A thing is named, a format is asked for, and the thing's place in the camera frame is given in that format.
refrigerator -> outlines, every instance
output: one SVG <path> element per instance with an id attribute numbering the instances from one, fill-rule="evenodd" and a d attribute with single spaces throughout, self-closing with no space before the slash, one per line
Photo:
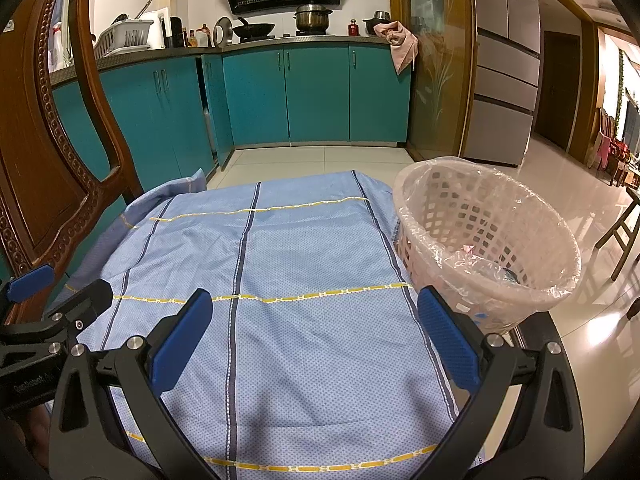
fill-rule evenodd
<path id="1" fill-rule="evenodd" d="M 476 90 L 463 156 L 519 166 L 538 97 L 538 0 L 476 0 Z"/>

doorway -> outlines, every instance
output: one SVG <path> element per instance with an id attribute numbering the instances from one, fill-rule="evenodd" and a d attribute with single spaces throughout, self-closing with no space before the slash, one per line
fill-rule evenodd
<path id="1" fill-rule="evenodd" d="M 544 33 L 540 108 L 536 133 L 563 150 L 569 146 L 580 87 L 580 37 Z"/>

blue gripper pad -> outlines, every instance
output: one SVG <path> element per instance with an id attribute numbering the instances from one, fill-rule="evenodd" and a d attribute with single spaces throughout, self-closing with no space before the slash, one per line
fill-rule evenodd
<path id="1" fill-rule="evenodd" d="M 55 277 L 51 267 L 48 265 L 39 266 L 24 276 L 9 282 L 6 298 L 12 303 L 20 303 L 52 285 Z"/>
<path id="2" fill-rule="evenodd" d="M 474 394 L 480 387 L 478 355 L 466 341 L 445 301 L 426 287 L 418 295 L 420 323 L 436 346 L 456 386 Z"/>
<path id="3" fill-rule="evenodd" d="M 149 363 L 149 381 L 156 397 L 173 390 L 213 314 L 211 296 L 199 288 L 176 315 L 177 322 Z"/>

pot lid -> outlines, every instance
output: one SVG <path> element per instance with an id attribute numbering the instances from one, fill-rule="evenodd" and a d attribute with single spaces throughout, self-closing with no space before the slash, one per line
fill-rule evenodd
<path id="1" fill-rule="evenodd" d="M 333 11 L 327 9 L 324 5 L 320 4 L 307 4 L 299 6 L 296 9 L 296 14 L 299 12 L 326 12 L 327 14 L 331 14 Z"/>

stainless steel pot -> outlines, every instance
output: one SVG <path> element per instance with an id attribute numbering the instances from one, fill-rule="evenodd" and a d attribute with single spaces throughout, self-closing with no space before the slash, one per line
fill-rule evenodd
<path id="1" fill-rule="evenodd" d="M 324 32 L 329 28 L 329 14 L 333 11 L 325 6 L 309 4 L 296 10 L 296 27 L 300 32 Z"/>

